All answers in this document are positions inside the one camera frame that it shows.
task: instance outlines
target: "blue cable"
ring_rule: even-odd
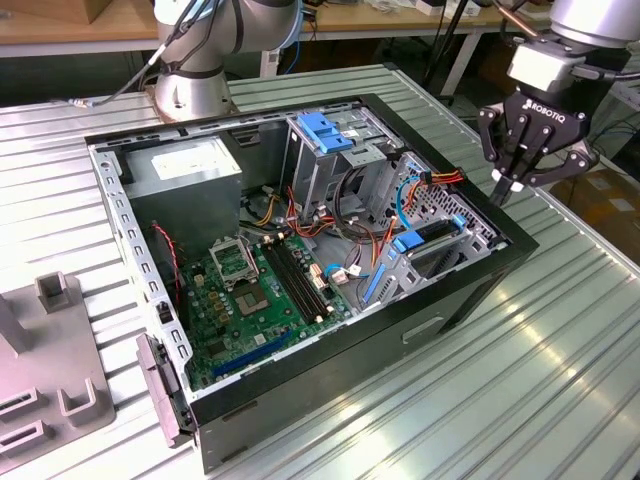
[[[406,228],[411,228],[411,224],[409,223],[409,220],[407,220],[407,217],[402,211],[402,203],[400,203],[400,200],[402,199],[402,189],[404,188],[405,185],[411,182],[414,182],[416,180],[420,180],[420,177],[407,178],[404,182],[400,184],[400,187],[398,188],[398,192],[396,193],[396,210],[398,212],[398,218]]]
[[[328,277],[329,272],[331,272],[331,270],[336,270],[341,268],[342,268],[342,265],[340,265],[339,263],[332,263],[331,265],[327,265],[327,268],[324,269],[324,276]]]
[[[284,72],[285,75],[287,75],[293,69],[293,67],[296,66],[296,63],[298,63],[299,59],[300,59],[300,40],[296,40],[296,57],[293,59],[293,62],[291,62],[291,65],[289,65],[289,68],[287,68],[287,70]]]

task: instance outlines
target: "blue drive bracket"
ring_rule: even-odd
[[[353,147],[353,142],[340,134],[336,124],[319,112],[299,115],[298,125],[322,153],[334,153]]]

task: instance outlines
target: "blue plastic latch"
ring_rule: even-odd
[[[398,249],[400,253],[404,253],[407,250],[416,248],[424,243],[424,240],[416,232],[406,232],[402,235],[398,235],[393,241],[393,245]]]
[[[405,247],[405,246],[404,246],[404,243],[402,243],[402,242],[400,241],[400,239],[399,239],[399,238],[396,238],[396,239],[393,241],[393,246],[394,246],[394,247],[396,247],[396,249],[397,249],[400,253],[404,253],[404,252],[406,252],[406,251],[407,251],[407,247]]]
[[[453,216],[452,220],[460,230],[464,230],[464,226],[467,224],[467,219],[464,218],[464,215],[457,213]]]
[[[364,297],[362,297],[362,299],[364,300],[364,303],[369,303],[369,300],[371,299],[371,295],[373,295],[373,292],[378,286],[378,283],[380,283],[382,274],[386,269],[387,267],[385,266],[384,263],[378,267],[378,270],[376,271],[375,276],[371,280],[371,284],[369,284],[369,288],[367,288],[367,291],[365,292]]]
[[[319,112],[299,115],[298,124],[322,153],[334,153],[353,147],[353,142],[340,134],[336,124]]]

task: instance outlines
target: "slotted aluminum surface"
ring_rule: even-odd
[[[399,72],[371,66],[231,90],[242,110],[377,93],[492,188],[476,137]],[[112,425],[4,478],[201,477],[190,445],[165,445],[136,363],[144,321],[81,140],[157,122],[141,94],[95,111],[0,111],[0,291],[58,269],[80,278],[118,412]],[[530,190],[506,211],[540,248],[469,321],[212,477],[631,478],[640,466],[634,267]]]

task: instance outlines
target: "blue expansion slot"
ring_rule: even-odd
[[[371,285],[369,285],[369,288],[367,288],[367,291],[365,292],[364,297],[362,297],[362,299],[364,300],[364,303],[368,303],[369,300],[371,299],[371,295],[373,295],[373,292],[378,286],[378,283],[380,283],[380,278],[382,278],[382,274],[386,269],[387,267],[384,264],[382,264],[378,267],[378,270],[376,270],[376,274],[374,275],[373,280],[371,280]]]
[[[277,350],[280,350],[282,346],[286,343],[286,341],[291,336],[291,330],[287,333],[283,333],[275,340],[262,345],[261,347],[256,348],[244,355],[240,355],[238,358],[235,358],[219,367],[215,367],[213,369],[213,376],[218,377],[220,375],[224,375],[225,373],[229,373],[237,368],[246,367],[253,361],[259,359],[260,357],[264,357],[265,355],[269,355]]]

